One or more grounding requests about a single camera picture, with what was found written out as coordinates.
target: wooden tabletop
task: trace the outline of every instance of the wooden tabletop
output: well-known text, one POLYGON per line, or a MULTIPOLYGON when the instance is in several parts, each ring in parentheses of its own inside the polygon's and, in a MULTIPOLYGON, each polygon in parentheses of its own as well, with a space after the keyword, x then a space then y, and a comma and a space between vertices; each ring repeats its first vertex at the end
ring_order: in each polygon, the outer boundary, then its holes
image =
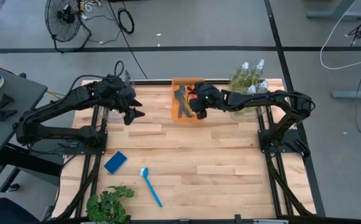
MULTIPOLYGON (((281 79, 267 81, 270 91, 284 89, 281 79)), ((122 121, 108 123, 107 150, 100 163, 97 193, 111 185, 133 189, 134 197, 123 201, 133 220, 232 219, 235 214, 242 218, 276 216, 265 156, 260 151, 256 116, 235 121, 230 113, 209 109, 202 123, 175 123, 171 115, 170 85, 136 86, 135 90, 136 99, 143 104, 140 110, 146 115, 129 126, 122 121), (111 175, 103 166, 117 151, 128 160, 111 175), (162 208, 157 206, 139 175, 144 167, 149 168, 149 180, 162 208)), ((77 111, 73 127, 90 125, 92 112, 92 109, 77 111)), ((275 122, 284 115, 277 107, 272 107, 272 112, 275 122)), ((314 213, 301 156, 282 153, 282 157, 290 189, 314 213)), ((78 191, 84 158, 77 156, 65 166, 53 217, 62 213, 78 191)), ((283 193, 280 187, 278 190, 285 214, 283 193)), ((85 195, 83 215, 89 192, 85 195)))

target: concrete floor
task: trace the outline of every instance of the concrete floor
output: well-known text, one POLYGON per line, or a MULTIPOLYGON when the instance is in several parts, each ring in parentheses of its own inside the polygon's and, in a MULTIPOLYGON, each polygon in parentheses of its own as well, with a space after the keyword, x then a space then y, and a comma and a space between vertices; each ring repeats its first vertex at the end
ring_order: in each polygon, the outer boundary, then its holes
MULTIPOLYGON (((306 19, 307 10, 333 9, 339 1, 272 0, 270 1, 283 47, 319 47, 327 39, 336 21, 306 19)), ((132 47, 160 46, 268 46, 274 47, 265 4, 260 0, 150 0, 126 2, 135 21, 135 33, 128 35, 132 47)), ((113 4, 114 10, 120 3, 113 4)), ((52 48, 45 28, 44 1, 7 0, 0 12, 0 49, 52 48)), ((361 0, 354 9, 361 10, 361 0)), ((93 8, 89 15, 108 15, 105 8, 93 8)), ((359 22, 342 22, 328 46, 348 46, 346 37, 359 22)), ((87 22, 93 39, 112 39, 118 28, 111 21, 96 18, 87 22)), ((60 44, 78 46, 85 34, 60 44)), ((125 47, 122 36, 116 42, 101 46, 88 43, 86 47, 125 47)), ((265 78, 283 78, 275 51, 188 51, 136 52, 149 78, 204 77, 227 78, 237 66, 247 60, 266 60, 265 78)), ((361 76, 361 65, 343 70, 326 70, 320 65, 319 52, 285 52, 291 80, 296 91, 308 94, 317 109, 304 121, 312 151, 317 181, 328 217, 361 218, 361 135, 354 122, 354 101, 334 100, 331 90, 355 90, 361 76)), ((143 75, 129 52, 99 53, 24 53, 0 54, 0 66, 47 85, 52 91, 64 93, 75 77, 84 74, 112 73, 117 60, 137 79, 143 75)), ((324 63, 336 67, 361 60, 361 52, 325 52, 324 63)), ((45 97, 41 104, 51 100, 45 97)), ((73 113, 50 120, 47 125, 71 126, 73 113)), ((361 100, 359 101, 361 126, 361 100)), ((41 144, 40 150, 52 146, 41 144)), ((51 157, 55 162, 61 158, 51 157)), ((0 176, 0 184, 10 173, 8 167, 0 176)), ((53 204, 57 179, 38 179, 38 174, 21 172, 15 182, 22 190, 0 197, 9 197, 36 217, 53 204)))

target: orange basket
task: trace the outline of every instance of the orange basket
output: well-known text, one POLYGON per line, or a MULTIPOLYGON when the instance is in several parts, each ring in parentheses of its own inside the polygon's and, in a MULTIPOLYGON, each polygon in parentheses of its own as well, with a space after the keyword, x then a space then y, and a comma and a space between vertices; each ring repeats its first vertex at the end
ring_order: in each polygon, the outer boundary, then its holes
MULTIPOLYGON (((188 118, 184 113, 182 114, 182 117, 178 117, 179 114, 179 100, 175 98, 175 91, 179 89, 179 86, 184 85, 186 87, 186 98, 196 98, 195 95, 189 95, 189 90, 187 90, 187 87, 194 88, 194 83, 198 81, 204 81, 204 78, 173 78, 172 79, 172 119, 175 122, 179 123, 192 123, 192 122, 202 122, 202 120, 197 119, 196 115, 193 113, 190 118, 188 118)), ((186 107, 189 111, 189 102, 187 102, 186 107)))

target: green plant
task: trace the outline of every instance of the green plant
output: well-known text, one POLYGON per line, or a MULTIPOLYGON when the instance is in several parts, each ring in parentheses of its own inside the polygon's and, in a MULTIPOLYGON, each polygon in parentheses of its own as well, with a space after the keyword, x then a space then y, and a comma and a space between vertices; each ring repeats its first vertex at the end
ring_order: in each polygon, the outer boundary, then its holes
POLYGON ((126 211, 120 203, 121 197, 133 197, 133 190, 126 186, 110 186, 114 192, 104 191, 99 196, 94 195, 88 199, 87 214, 93 222, 107 222, 109 224, 124 223, 127 217, 126 211))

